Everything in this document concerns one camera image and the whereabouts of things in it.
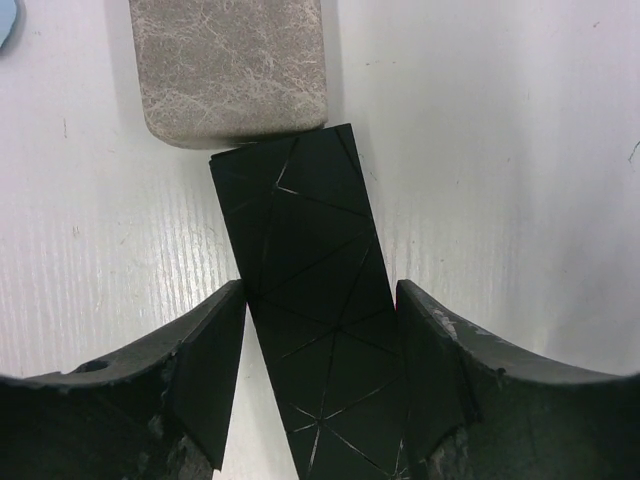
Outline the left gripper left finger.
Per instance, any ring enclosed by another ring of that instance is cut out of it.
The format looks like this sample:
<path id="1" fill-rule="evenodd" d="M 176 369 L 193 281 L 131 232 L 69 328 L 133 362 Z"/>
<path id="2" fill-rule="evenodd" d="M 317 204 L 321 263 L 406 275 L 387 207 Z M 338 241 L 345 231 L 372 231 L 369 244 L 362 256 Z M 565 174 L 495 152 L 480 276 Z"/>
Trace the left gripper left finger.
<path id="1" fill-rule="evenodd" d="M 246 303 L 240 281 L 74 371 L 38 378 L 32 418 L 60 470 L 220 468 Z"/>

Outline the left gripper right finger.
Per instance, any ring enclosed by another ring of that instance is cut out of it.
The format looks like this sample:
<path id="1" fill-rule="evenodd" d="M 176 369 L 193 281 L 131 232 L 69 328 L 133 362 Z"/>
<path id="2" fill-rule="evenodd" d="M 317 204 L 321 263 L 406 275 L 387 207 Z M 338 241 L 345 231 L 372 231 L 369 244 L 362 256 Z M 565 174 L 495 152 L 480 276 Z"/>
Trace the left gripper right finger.
<path id="1" fill-rule="evenodd" d="M 622 465 L 625 380 L 516 346 L 397 284 L 413 465 Z"/>

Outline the black rectangular case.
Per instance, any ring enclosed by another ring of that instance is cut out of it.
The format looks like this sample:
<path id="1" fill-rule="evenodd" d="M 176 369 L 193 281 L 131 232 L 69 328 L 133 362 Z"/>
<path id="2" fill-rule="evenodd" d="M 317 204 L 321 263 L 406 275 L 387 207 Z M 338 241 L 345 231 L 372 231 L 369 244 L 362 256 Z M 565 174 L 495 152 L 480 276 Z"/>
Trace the black rectangular case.
<path id="1" fill-rule="evenodd" d="M 398 322 L 351 126 L 210 169 L 298 476 L 408 478 Z"/>

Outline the grey glasses case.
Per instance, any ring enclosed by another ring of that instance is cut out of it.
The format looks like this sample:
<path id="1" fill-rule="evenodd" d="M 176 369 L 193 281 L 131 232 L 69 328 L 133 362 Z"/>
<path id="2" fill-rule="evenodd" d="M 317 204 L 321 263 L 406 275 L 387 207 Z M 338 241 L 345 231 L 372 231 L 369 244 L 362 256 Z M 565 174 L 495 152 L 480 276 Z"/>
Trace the grey glasses case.
<path id="1" fill-rule="evenodd" d="M 132 1 L 144 120 L 187 149 L 323 126 L 318 1 Z"/>

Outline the blue cloth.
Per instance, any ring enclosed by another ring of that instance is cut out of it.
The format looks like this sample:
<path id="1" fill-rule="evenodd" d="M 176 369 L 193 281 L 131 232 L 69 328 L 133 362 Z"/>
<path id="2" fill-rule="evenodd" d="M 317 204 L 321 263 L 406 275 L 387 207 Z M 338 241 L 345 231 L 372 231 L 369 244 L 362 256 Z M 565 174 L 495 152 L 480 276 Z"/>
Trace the blue cloth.
<path id="1" fill-rule="evenodd" d="M 0 1 L 1 51 L 8 51 L 19 40 L 24 25 L 25 7 L 21 0 Z"/>

